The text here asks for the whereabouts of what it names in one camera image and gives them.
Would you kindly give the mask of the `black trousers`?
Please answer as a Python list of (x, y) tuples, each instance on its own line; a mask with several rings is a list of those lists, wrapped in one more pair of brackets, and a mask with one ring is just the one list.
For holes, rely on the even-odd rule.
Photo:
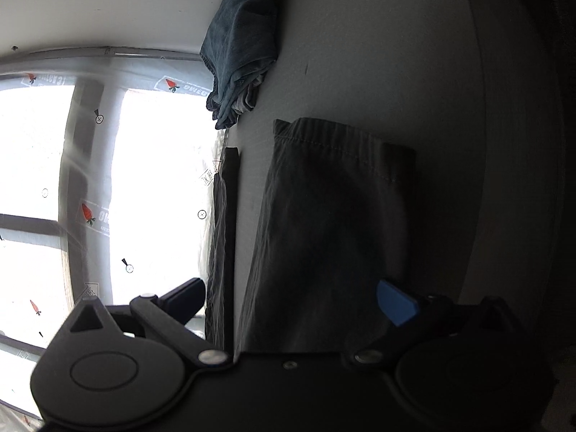
[(414, 149), (315, 118), (273, 124), (243, 300), (233, 296), (239, 157), (225, 153), (214, 187), (205, 333), (242, 352), (353, 355), (390, 321), (387, 280), (455, 297), (477, 202)]

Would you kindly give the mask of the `grey folded garment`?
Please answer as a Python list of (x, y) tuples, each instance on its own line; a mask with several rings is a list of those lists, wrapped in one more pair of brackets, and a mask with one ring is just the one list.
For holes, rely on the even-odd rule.
[(266, 74), (258, 75), (254, 80), (252, 80), (243, 91), (241, 91), (231, 106), (232, 112), (240, 116), (246, 112), (252, 111), (257, 103), (259, 90), (266, 78)]

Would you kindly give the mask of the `folded blue jeans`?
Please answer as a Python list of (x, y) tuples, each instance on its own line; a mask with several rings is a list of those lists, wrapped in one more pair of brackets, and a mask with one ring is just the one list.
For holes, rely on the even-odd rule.
[(241, 115), (232, 112), (232, 103), (252, 80), (275, 64), (281, 17), (281, 0), (222, 0), (200, 50), (213, 75), (206, 108), (217, 130), (227, 130), (238, 122)]

